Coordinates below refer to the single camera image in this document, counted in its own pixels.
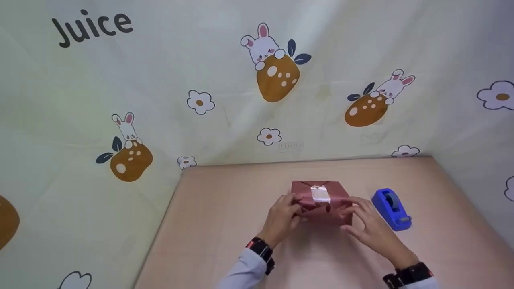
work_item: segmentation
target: cartoon wallpaper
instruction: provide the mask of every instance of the cartoon wallpaper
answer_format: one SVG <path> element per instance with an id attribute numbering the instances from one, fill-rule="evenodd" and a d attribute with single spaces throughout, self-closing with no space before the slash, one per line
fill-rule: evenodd
<path id="1" fill-rule="evenodd" d="M 509 1 L 8 6 L 0 287 L 131 288 L 198 166 L 431 155 L 514 248 Z"/>

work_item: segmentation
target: clear tape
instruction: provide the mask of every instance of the clear tape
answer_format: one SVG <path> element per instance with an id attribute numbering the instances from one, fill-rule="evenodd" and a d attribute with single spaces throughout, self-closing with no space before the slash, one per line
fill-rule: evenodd
<path id="1" fill-rule="evenodd" d="M 325 186 L 311 186 L 310 192 L 313 194 L 314 202 L 330 204 L 330 195 Z"/>

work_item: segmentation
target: flower center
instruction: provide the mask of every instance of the flower center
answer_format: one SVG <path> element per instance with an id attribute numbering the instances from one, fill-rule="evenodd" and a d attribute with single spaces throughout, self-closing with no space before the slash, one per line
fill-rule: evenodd
<path id="1" fill-rule="evenodd" d="M 496 95 L 496 99 L 498 100 L 507 100 L 510 98 L 510 95 L 506 94 L 506 93 L 500 93 L 500 94 L 497 94 Z"/>

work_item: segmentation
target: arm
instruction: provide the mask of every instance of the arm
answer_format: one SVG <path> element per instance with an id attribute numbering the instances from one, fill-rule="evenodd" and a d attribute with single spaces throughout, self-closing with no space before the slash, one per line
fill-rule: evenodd
<path id="1" fill-rule="evenodd" d="M 273 253 L 273 249 L 287 238 L 300 222 L 300 217 L 294 216 L 296 212 L 301 211 L 300 205 L 291 205 L 291 202 L 301 199 L 301 196 L 293 194 L 283 195 L 269 209 L 264 228 L 257 234 L 257 238 L 265 243 L 270 253 Z M 264 259 L 266 255 L 263 254 L 261 257 L 252 249 L 255 247 L 252 247 L 250 242 L 234 267 L 220 281 L 217 289 L 250 289 L 262 280 L 268 269 Z"/>
<path id="2" fill-rule="evenodd" d="M 386 257 L 393 264 L 397 274 L 389 274 L 384 277 L 384 281 L 389 277 L 394 284 L 394 286 L 390 285 L 390 288 L 439 289 L 437 280 L 432 273 L 419 261 L 416 254 L 400 241 L 370 201 L 359 197 L 349 197 L 346 198 L 346 201 L 356 205 L 339 212 L 340 216 L 354 213 L 364 223 L 364 231 L 359 231 L 350 225 L 341 226 L 341 229 L 373 251 Z M 416 272 L 415 277 L 412 277 L 412 272 Z"/>
<path id="3" fill-rule="evenodd" d="M 250 289 L 264 277 L 266 262 L 254 251 L 245 248 L 230 272 L 218 284 L 218 289 Z"/>

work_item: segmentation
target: white sleeve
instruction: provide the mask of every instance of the white sleeve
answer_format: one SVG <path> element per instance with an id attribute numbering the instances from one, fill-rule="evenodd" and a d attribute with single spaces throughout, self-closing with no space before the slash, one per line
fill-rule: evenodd
<path id="1" fill-rule="evenodd" d="M 264 277 L 266 262 L 254 251 L 245 248 L 217 289 L 251 289 Z"/>
<path id="2" fill-rule="evenodd" d="M 430 277 L 423 281 L 402 286 L 400 289 L 439 289 L 439 284 L 435 277 Z"/>

